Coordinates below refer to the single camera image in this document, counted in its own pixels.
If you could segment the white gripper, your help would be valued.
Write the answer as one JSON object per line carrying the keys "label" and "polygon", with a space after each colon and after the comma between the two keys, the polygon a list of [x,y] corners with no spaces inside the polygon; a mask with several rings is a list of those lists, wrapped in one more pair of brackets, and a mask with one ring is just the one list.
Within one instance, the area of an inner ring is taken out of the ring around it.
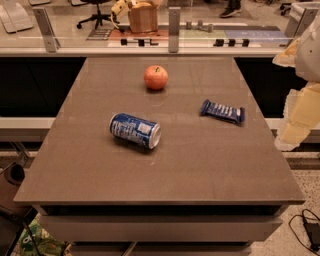
{"label": "white gripper", "polygon": [[307,83],[300,91],[291,89],[286,97],[283,119],[277,129],[275,146],[281,151],[298,147],[320,123],[320,16],[317,15],[300,39],[293,40],[272,63],[296,69]]}

